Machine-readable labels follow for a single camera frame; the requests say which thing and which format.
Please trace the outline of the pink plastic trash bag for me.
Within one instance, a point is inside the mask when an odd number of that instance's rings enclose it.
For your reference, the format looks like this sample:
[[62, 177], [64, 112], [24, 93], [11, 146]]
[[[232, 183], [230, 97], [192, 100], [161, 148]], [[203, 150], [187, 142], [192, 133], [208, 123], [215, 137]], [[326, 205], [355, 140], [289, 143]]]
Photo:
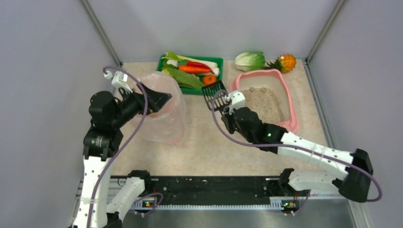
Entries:
[[179, 144], [184, 137], [185, 100], [178, 83], [159, 71], [143, 74], [137, 79], [154, 91], [172, 95], [160, 111], [146, 116], [137, 134], [149, 141]]

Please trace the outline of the black slotted litter scoop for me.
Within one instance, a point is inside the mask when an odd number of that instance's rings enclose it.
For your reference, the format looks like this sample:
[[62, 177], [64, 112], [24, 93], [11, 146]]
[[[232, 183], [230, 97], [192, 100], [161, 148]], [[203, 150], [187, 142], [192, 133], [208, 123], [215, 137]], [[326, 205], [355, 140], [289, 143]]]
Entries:
[[205, 85], [201, 90], [210, 111], [218, 111], [221, 115], [228, 111], [229, 101], [225, 100], [227, 90], [221, 80]]

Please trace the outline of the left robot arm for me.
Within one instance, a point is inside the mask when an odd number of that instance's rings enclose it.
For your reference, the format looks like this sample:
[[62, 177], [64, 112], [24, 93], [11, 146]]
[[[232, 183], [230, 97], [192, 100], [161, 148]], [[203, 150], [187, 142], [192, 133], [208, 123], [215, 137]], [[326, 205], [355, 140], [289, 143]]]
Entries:
[[172, 98], [138, 83], [141, 93], [119, 88], [119, 100], [111, 92], [101, 91], [90, 99], [91, 126], [83, 139], [84, 179], [72, 228], [120, 228], [134, 203], [151, 182], [148, 171], [131, 171], [123, 187], [108, 201], [111, 168], [122, 149], [121, 128], [136, 115], [146, 117], [160, 111]]

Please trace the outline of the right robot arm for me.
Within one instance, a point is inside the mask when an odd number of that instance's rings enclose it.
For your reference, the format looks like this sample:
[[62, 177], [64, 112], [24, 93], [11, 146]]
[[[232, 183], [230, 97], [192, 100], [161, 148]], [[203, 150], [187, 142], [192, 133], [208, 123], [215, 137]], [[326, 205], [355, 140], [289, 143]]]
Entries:
[[353, 152], [329, 148], [303, 139], [284, 127], [262, 122], [257, 113], [247, 107], [236, 110], [224, 108], [221, 112], [228, 134], [238, 132], [246, 142], [231, 141], [261, 151], [289, 156], [321, 168], [322, 171], [282, 172], [281, 181], [295, 191], [323, 190], [338, 192], [343, 197], [359, 202], [370, 202], [370, 185], [378, 183], [373, 177], [373, 166], [368, 152]]

